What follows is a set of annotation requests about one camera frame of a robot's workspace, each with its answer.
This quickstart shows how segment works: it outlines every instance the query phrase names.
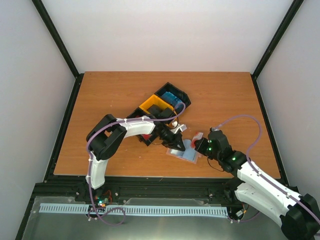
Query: red object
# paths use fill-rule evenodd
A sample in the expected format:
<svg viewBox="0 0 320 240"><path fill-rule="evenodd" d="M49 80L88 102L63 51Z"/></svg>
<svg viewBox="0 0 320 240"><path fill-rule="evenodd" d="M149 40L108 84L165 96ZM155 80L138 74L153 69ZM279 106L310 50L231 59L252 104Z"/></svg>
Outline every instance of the red object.
<svg viewBox="0 0 320 240"><path fill-rule="evenodd" d="M143 134L142 137L144 140L148 140L151 137L151 134Z"/></svg>
<svg viewBox="0 0 320 240"><path fill-rule="evenodd" d="M196 148L195 141L197 141L197 140L199 140L199 139L196 139L196 138L195 138L195 139L192 140L192 142L191 142L191 144L190 144L191 148L193 148L193 149Z"/></svg>

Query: white object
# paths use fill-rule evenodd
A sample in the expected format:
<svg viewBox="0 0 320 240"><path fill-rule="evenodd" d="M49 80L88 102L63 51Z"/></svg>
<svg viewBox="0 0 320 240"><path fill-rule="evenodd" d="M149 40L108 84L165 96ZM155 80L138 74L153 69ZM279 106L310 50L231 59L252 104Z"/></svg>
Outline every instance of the white object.
<svg viewBox="0 0 320 240"><path fill-rule="evenodd" d="M107 160L97 160L96 156L93 152L93 159L89 159L92 161L91 165L91 173L90 176L85 176L86 182L89 183L89 179L91 179L91 187L93 189L100 188L105 183L105 174L107 169L107 164L109 159Z"/></svg>
<svg viewBox="0 0 320 240"><path fill-rule="evenodd" d="M244 212L242 210L239 210L235 215L239 218L243 214L244 214Z"/></svg>
<svg viewBox="0 0 320 240"><path fill-rule="evenodd" d="M171 129L170 131L176 134L178 131L183 132L187 129L187 126L185 124L178 124L177 122L172 123L172 126L174 129Z"/></svg>
<svg viewBox="0 0 320 240"><path fill-rule="evenodd" d="M119 205L108 205L97 212L102 215L110 209L117 208ZM39 213L51 214L88 214L91 208L89 204L65 204L65 203L41 203ZM145 217L214 217L226 218L227 208L222 206L145 206L145 205L122 205L126 216L145 216ZM123 215L121 210L115 210L108 215Z"/></svg>
<svg viewBox="0 0 320 240"><path fill-rule="evenodd" d="M296 199L299 199L299 193L280 184L274 178L262 171L253 161L251 161L251 163L259 171L260 175L264 175L278 187L288 192ZM289 211L288 206L294 206L296 202L291 198L287 198L285 194L259 176L248 162L244 163L241 166L241 169L237 171L237 177L244 181L244 183L240 184L237 190L234 191L236 198L267 215L281 227L282 222L280 215L285 216Z"/></svg>
<svg viewBox="0 0 320 240"><path fill-rule="evenodd" d="M137 121L130 121L127 122L127 119L121 119L117 118L117 120L125 120L126 122L120 123L121 126L125 127L126 134L124 138L140 135L140 134L151 134L151 132L155 128L155 124L151 121L143 121L143 120L137 120ZM93 189L97 189L101 187L105 183L105 173L107 169L107 164L109 159L107 160L97 160L96 156L93 154L93 159L89 159L89 161L92 161L91 166L91 173L90 176L86 176L86 182L89 183L89 180L91 179L91 187Z"/></svg>
<svg viewBox="0 0 320 240"><path fill-rule="evenodd" d="M182 159L185 161L188 161L190 163L196 164L198 158L201 156L200 153L198 153L192 146L191 143L194 143L195 140L201 139L203 136L202 132L197 132L196 135L192 138L192 140L184 139L183 145L185 147L185 151L179 151L176 149L170 149L168 148L166 151L166 154L170 156L174 156L178 159Z"/></svg>

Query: black metal frame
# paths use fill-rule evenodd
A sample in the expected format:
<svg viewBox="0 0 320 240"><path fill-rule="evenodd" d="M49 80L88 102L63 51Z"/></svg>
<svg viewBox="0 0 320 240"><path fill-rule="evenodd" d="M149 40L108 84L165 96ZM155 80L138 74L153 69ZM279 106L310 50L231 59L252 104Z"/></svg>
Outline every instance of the black metal frame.
<svg viewBox="0 0 320 240"><path fill-rule="evenodd" d="M303 1L304 0L292 1L292 4L284 16L279 28L274 34L255 71L251 75L252 83L279 168L281 177L279 182L286 186L289 184L288 179L272 132L267 111L259 91L257 79ZM88 186L84 176L54 175L56 162L65 138L84 74L79 74L42 1L32 0L32 2L74 75L75 82L52 151L49 165L45 173L44 182L37 183L34 187L17 233L16 240L20 240L23 237L36 196L73 196L77 201L89 202ZM118 203L130 198L184 198L201 200L211 204L221 204L222 206L237 207L239 206L239 203L231 204L224 198L223 184L228 180L228 178L106 177L106 184L104 187L112 190L112 199Z"/></svg>

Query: wooden tabletop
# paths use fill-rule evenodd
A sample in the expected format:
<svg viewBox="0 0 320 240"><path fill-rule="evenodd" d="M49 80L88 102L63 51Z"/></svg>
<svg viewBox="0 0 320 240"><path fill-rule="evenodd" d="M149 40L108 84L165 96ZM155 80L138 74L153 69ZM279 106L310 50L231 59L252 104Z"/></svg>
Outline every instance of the wooden tabletop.
<svg viewBox="0 0 320 240"><path fill-rule="evenodd" d="M86 175L89 156L86 136L106 115L125 118L165 83L186 92L191 105L179 118L188 127L183 138L196 132L206 137L210 127L248 114L263 126L262 138L250 157L265 172L279 178L279 170L249 72L86 72L54 170L55 175ZM238 118L221 128L234 150L246 152L258 136L250 118ZM162 145L146 146L136 137L125 138L109 160L107 176L229 178L211 168L206 157L190 163L166 154ZM216 161L211 164L219 168Z"/></svg>

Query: white cable tray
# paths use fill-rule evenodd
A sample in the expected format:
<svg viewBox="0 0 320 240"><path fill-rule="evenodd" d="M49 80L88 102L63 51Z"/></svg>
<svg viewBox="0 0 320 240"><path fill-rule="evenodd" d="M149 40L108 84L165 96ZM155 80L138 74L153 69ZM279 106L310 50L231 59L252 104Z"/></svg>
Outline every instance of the white cable tray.
<svg viewBox="0 0 320 240"><path fill-rule="evenodd" d="M39 213L51 214L88 214L91 205L89 204L62 204L62 203L41 203ZM108 205L106 209L99 209L99 214L106 210L120 207L127 216L155 216L155 217L214 217L226 218L227 208L221 206L140 206L140 205ZM123 215L122 211L116 209L110 215Z"/></svg>

